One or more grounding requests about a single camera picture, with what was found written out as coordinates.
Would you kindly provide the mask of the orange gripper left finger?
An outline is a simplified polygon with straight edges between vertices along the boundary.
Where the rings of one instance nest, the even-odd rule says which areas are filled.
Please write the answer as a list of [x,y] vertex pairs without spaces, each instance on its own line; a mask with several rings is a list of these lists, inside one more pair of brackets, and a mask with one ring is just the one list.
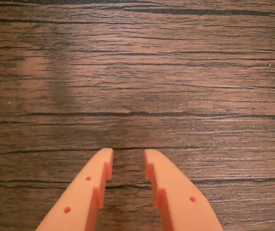
[[37,231],[93,231],[112,178],[113,149],[99,150],[82,168],[36,228]]

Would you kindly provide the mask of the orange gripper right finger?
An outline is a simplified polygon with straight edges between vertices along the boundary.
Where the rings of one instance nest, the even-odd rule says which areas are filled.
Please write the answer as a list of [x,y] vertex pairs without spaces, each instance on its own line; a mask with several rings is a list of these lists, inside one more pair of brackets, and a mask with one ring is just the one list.
[[207,198],[164,154],[145,150],[146,179],[164,231],[222,231]]

